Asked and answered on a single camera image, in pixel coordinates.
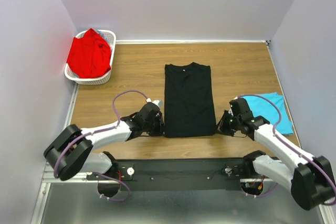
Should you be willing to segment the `black t shirt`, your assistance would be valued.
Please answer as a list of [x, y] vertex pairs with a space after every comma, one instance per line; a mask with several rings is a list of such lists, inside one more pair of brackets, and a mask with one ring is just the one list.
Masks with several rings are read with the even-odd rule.
[[211, 67], [165, 65], [165, 136], [199, 137], [216, 132]]

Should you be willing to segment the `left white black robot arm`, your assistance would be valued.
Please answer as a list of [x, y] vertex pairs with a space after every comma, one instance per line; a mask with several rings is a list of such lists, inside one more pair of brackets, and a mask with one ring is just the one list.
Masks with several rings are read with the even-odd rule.
[[80, 129], [75, 124], [69, 125], [44, 150], [43, 156], [53, 168], [54, 176], [62, 181], [85, 172], [98, 172], [104, 179], [112, 179], [117, 170], [111, 155], [91, 151], [155, 131], [162, 104], [161, 100], [148, 99], [139, 112], [99, 127]]

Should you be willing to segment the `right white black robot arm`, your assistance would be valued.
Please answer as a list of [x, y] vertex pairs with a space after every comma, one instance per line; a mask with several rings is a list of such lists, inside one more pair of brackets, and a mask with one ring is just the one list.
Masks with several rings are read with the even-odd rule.
[[316, 157], [296, 146], [280, 134], [275, 124], [263, 116], [253, 115], [245, 95], [230, 101], [217, 125], [223, 135], [234, 136], [240, 131], [253, 141], [271, 150], [273, 159], [262, 151], [243, 157], [237, 168], [227, 167], [227, 175], [252, 178], [263, 175], [290, 191], [295, 202], [304, 210], [318, 205], [335, 205], [335, 180], [331, 164], [324, 156]]

